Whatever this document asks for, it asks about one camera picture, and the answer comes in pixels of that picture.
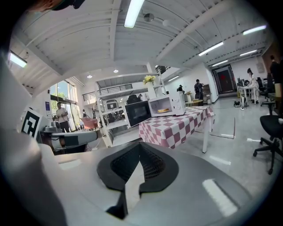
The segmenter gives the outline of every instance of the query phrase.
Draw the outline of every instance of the woman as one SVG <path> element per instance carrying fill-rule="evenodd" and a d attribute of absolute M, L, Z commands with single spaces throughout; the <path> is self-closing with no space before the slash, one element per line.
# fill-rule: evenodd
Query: woman
<path fill-rule="evenodd" d="M 252 102 L 254 103 L 254 101 L 256 101 L 256 104 L 258 104 L 258 97 L 259 97 L 259 87 L 258 87 L 258 83 L 256 81 L 256 78 L 254 76 L 254 74 L 252 73 L 252 70 L 249 68 L 247 70 L 247 73 L 249 74 L 249 87 L 255 87 L 255 93 L 256 96 L 253 96 L 253 91 L 252 92 Z"/>

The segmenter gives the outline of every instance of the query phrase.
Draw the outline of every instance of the gray floor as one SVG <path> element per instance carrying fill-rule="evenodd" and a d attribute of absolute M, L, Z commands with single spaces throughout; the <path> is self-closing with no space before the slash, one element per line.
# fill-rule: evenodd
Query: gray floor
<path fill-rule="evenodd" d="M 269 138 L 260 124 L 260 116 L 268 114 L 268 107 L 250 103 L 248 108 L 241 111 L 240 108 L 233 106 L 235 100 L 239 99 L 237 97 L 223 98 L 211 105 L 215 113 L 212 132 L 214 136 L 209 136 L 205 154 L 202 153 L 203 134 L 201 127 L 172 151 L 193 154 L 207 160 L 238 181 L 255 197 L 264 191 L 272 179 L 276 177 L 282 166 L 282 158 L 278 154 L 275 155 L 273 174 L 268 175 L 271 153 L 263 151 L 258 153 L 256 157 L 252 155 L 254 149 L 262 147 L 259 144 L 260 138 Z M 138 187 L 143 182 L 142 167 L 139 166 L 126 184 L 129 212 L 139 200 Z"/>

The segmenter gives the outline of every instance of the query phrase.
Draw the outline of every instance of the ceiling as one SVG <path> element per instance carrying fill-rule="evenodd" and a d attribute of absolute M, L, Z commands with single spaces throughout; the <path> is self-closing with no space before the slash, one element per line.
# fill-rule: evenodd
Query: ceiling
<path fill-rule="evenodd" d="M 76 10 L 26 13 L 11 40 L 11 50 L 27 61 L 25 68 L 11 64 L 16 78 L 38 94 L 72 76 L 87 82 L 86 75 L 105 68 L 109 73 L 100 77 L 117 67 L 143 72 L 147 62 L 192 68 L 200 62 L 209 66 L 236 60 L 254 49 L 259 51 L 251 56 L 259 55 L 272 41 L 269 29 L 242 35 L 267 23 L 238 0 L 145 0 L 132 29 L 124 27 L 129 4 L 130 0 L 85 0 Z M 146 22 L 146 13 L 155 19 Z M 163 26 L 164 20 L 169 26 Z M 198 56 L 221 41 L 223 46 Z"/>

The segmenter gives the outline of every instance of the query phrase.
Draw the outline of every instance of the checkered tablecloth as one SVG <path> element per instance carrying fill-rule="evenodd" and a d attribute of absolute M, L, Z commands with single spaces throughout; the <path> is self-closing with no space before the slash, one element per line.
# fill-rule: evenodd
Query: checkered tablecloth
<path fill-rule="evenodd" d="M 140 123 L 139 136 L 144 142 L 175 148 L 185 141 L 207 117 L 214 117 L 209 106 L 187 107 L 184 115 L 153 117 Z"/>

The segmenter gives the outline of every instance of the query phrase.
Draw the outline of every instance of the ceiling light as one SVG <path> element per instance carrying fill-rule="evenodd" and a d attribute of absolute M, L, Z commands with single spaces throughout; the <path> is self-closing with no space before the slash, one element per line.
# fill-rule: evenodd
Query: ceiling light
<path fill-rule="evenodd" d="M 168 82 L 170 82 L 170 81 L 172 81 L 173 79 L 178 78 L 178 77 L 179 77 L 179 75 L 177 75 L 176 77 L 174 77 L 174 78 L 172 78 L 172 79 L 169 79 Z"/>
<path fill-rule="evenodd" d="M 266 28 L 266 25 L 263 25 L 263 26 L 257 26 L 257 27 L 254 27 L 252 29 L 248 29 L 248 30 L 245 30 L 243 32 L 243 35 L 246 35 L 246 34 L 249 34 L 249 33 L 252 33 L 252 32 L 256 32 L 256 31 L 259 31 L 259 30 L 263 30 Z"/>
<path fill-rule="evenodd" d="M 10 52 L 10 60 L 16 63 L 17 65 L 21 66 L 22 68 L 27 64 L 24 59 L 14 54 L 12 51 Z"/>
<path fill-rule="evenodd" d="M 226 62 L 228 62 L 228 60 L 225 60 L 225 61 L 219 62 L 219 63 L 214 64 L 214 65 L 212 65 L 212 66 L 214 67 L 214 66 L 216 66 L 216 65 L 223 64 L 223 63 L 226 63 Z"/>
<path fill-rule="evenodd" d="M 124 27 L 133 28 L 145 0 L 131 0 Z"/>
<path fill-rule="evenodd" d="M 244 55 L 247 55 L 247 54 L 250 54 L 250 53 L 254 53 L 256 51 L 257 51 L 257 49 L 253 50 L 253 51 L 246 52 L 246 53 L 242 53 L 242 54 L 240 54 L 240 56 L 244 56 Z"/>
<path fill-rule="evenodd" d="M 211 51 L 211 50 L 213 50 L 213 49 L 215 49 L 215 48 L 217 48 L 217 47 L 219 47 L 219 46 L 221 46 L 221 45 L 223 45 L 223 44 L 224 44 L 223 42 L 220 42 L 220 43 L 218 43 L 218 44 L 216 44 L 216 45 L 210 47 L 209 49 L 204 50 L 203 52 L 201 52 L 201 53 L 199 54 L 199 56 L 202 56 L 203 54 L 206 54 L 206 53 L 208 53 L 209 51 Z"/>

